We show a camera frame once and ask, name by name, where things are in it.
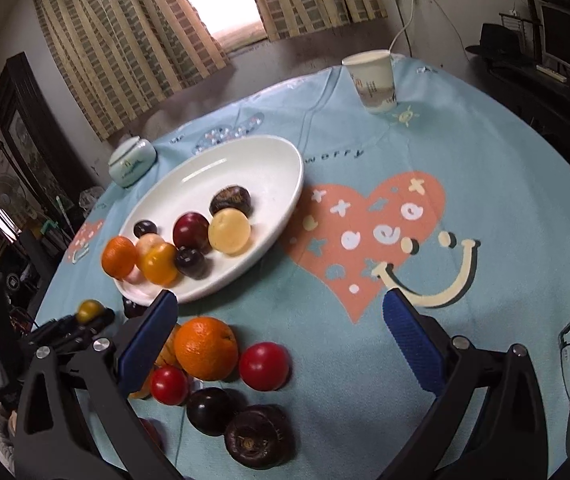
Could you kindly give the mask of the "pale yellow round fruit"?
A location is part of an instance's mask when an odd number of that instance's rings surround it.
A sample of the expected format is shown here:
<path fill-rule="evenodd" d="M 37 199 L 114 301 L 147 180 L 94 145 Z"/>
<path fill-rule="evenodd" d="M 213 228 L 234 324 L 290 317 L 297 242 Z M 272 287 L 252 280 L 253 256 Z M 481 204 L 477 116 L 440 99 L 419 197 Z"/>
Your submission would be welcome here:
<path fill-rule="evenodd" d="M 248 243 L 251 234 L 249 220 L 241 211 L 223 209 L 217 212 L 209 224 L 210 246 L 226 255 L 235 255 Z"/>

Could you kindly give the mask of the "dark cherry in plate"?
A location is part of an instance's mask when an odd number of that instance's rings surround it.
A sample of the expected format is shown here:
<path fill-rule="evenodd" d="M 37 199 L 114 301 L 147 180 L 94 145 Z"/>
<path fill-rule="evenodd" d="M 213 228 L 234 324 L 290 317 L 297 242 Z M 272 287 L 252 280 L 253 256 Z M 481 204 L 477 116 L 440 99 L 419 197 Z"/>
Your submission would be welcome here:
<path fill-rule="evenodd" d="M 193 280 L 204 278 L 208 272 L 207 259 L 196 248 L 179 248 L 174 257 L 174 264 L 183 275 Z"/>

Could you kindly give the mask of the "dark brown mangosteen on table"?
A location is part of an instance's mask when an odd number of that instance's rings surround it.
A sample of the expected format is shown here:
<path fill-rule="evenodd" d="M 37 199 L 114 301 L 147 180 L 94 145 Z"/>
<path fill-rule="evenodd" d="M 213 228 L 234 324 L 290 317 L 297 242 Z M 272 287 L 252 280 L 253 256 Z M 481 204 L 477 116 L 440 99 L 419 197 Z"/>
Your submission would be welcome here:
<path fill-rule="evenodd" d="M 256 404 L 238 412 L 227 425 L 224 444 L 238 463 L 256 470 L 288 462 L 296 447 L 287 415 L 276 404 Z"/>

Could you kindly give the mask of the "small mandarin orange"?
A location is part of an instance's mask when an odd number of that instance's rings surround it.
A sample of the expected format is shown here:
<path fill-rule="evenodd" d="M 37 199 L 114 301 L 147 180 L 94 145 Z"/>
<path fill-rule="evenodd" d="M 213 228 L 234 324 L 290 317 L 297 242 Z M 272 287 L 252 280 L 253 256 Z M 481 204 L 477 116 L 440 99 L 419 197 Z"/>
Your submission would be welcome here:
<path fill-rule="evenodd" d="M 138 253 L 131 240 L 124 236 L 115 236 L 103 249 L 101 266 L 111 278 L 123 280 L 136 266 L 137 258 Z"/>

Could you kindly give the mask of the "dark red plum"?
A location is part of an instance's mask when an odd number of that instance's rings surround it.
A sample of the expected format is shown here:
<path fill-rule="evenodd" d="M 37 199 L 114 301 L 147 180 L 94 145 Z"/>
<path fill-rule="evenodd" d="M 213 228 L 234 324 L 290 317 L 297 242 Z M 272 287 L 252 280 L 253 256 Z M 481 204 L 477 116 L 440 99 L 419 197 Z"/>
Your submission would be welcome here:
<path fill-rule="evenodd" d="M 199 212 L 189 211 L 174 222 L 172 239 L 177 248 L 194 248 L 206 252 L 209 247 L 209 222 Z"/>

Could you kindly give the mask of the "light blue printed tablecloth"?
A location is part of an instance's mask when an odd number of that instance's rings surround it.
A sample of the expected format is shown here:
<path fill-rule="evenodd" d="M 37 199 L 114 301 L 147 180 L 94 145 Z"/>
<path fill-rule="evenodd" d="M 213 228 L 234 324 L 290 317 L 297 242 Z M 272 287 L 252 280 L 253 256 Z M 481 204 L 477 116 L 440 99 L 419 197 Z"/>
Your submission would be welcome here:
<path fill-rule="evenodd" d="M 218 294 L 186 304 L 242 346 L 273 341 L 293 361 L 288 384 L 244 390 L 279 404 L 295 457 L 269 479 L 373 479 L 411 436 L 432 397 L 419 387 L 381 314 L 375 266 L 421 296 L 444 292 L 476 243 L 476 273 L 434 310 L 451 334 L 498 351 L 524 344 L 542 390 L 550 466 L 566 459 L 570 405 L 558 340 L 570 340 L 570 166 L 517 116 L 443 70 L 404 58 L 398 106 L 364 110 L 345 70 L 283 82 L 217 110 L 156 144 L 155 167 L 128 190 L 111 186 L 58 267 L 39 322 L 84 299 L 122 307 L 100 255 L 131 209 L 217 126 L 262 114 L 262 131 L 305 159 L 306 211 L 255 266 Z"/>

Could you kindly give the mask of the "dark framed picture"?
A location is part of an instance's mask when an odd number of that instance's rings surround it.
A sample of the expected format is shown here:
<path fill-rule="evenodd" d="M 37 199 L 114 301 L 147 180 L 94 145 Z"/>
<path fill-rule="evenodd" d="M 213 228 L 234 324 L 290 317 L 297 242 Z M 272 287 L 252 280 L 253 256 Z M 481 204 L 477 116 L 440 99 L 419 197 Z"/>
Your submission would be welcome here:
<path fill-rule="evenodd" d="M 84 170 L 23 52 L 8 58 L 0 73 L 0 128 L 29 192 L 46 214 L 61 220 L 58 201 L 75 195 L 72 177 Z"/>

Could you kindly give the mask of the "small dark cherry far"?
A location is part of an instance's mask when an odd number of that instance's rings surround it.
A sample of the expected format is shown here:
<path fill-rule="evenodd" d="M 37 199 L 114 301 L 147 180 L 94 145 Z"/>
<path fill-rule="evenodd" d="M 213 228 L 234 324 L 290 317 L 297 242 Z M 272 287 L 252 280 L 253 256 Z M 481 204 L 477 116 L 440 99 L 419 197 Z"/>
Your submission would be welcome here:
<path fill-rule="evenodd" d="M 136 238 L 141 238 L 146 234 L 157 234 L 158 228 L 151 220 L 140 220 L 133 226 L 133 234 Z"/>

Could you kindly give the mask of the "large orange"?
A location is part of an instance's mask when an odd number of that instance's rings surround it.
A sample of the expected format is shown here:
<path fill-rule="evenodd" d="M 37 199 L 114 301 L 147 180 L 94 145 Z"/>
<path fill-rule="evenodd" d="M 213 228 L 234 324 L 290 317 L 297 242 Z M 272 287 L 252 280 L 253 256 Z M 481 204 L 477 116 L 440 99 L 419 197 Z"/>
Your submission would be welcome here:
<path fill-rule="evenodd" d="M 173 350 L 183 370 L 205 382 L 227 379 L 239 355 L 232 328 L 210 316 L 183 324 L 174 335 Z"/>

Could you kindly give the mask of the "red cherry tomato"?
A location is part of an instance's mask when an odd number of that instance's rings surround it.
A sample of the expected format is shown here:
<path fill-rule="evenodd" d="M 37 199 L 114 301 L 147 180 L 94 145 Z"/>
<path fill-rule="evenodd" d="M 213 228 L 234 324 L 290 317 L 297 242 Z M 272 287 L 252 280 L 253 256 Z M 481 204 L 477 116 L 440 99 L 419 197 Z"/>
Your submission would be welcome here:
<path fill-rule="evenodd" d="M 182 370 L 171 365 L 157 368 L 149 383 L 151 396 L 166 405 L 180 405 L 189 394 L 189 382 Z"/>
<path fill-rule="evenodd" d="M 257 391 L 275 391 L 287 382 L 291 360 L 284 347 L 271 341 L 253 344 L 241 355 L 239 376 Z"/>

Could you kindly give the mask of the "standing fan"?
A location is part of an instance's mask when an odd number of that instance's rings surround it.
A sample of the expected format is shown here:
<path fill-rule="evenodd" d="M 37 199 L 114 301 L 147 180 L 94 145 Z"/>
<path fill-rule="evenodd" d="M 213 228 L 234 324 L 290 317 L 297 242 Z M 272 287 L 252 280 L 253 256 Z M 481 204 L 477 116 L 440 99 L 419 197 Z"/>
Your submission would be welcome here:
<path fill-rule="evenodd" d="M 12 174 L 0 174 L 0 207 L 16 224 L 28 218 L 29 204 L 20 180 Z"/>

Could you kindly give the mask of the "dark purple plum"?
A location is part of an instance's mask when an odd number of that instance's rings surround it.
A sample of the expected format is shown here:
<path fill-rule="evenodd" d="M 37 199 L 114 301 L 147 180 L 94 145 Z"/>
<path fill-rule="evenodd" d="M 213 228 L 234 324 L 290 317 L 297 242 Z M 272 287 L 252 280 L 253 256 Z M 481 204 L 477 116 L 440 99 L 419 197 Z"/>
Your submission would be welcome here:
<path fill-rule="evenodd" d="M 236 390 L 207 387 L 189 396 L 185 411 L 196 430 L 209 437 L 221 437 L 245 405 L 245 396 Z"/>

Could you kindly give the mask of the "white paper cup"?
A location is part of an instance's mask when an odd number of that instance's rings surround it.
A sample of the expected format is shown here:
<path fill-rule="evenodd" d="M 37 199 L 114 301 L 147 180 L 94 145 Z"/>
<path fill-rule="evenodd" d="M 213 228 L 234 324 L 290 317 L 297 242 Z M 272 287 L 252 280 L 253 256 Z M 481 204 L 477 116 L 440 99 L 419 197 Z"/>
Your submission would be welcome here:
<path fill-rule="evenodd" d="M 389 50 L 355 53 L 344 58 L 341 65 L 348 71 L 366 110 L 386 113 L 397 106 L 397 90 Z"/>

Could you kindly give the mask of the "olive yellow small tomato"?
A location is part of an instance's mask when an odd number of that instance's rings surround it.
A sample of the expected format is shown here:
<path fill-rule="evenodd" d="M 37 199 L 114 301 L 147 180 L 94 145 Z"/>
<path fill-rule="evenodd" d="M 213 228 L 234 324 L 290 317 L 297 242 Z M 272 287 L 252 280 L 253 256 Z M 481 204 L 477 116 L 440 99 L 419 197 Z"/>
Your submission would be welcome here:
<path fill-rule="evenodd" d="M 98 300 L 87 299 L 79 304 L 75 316 L 79 324 L 86 325 L 102 314 L 104 310 L 105 307 Z"/>

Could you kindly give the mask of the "pale green ceramic jar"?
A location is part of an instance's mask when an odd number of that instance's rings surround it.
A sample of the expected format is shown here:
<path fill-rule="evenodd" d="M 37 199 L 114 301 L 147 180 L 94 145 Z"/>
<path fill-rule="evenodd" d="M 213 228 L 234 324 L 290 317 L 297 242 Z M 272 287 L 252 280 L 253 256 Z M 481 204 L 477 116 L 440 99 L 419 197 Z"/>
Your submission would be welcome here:
<path fill-rule="evenodd" d="M 139 181 L 157 159 L 154 145 L 140 136 L 125 140 L 116 148 L 108 161 L 108 173 L 121 188 Z"/>

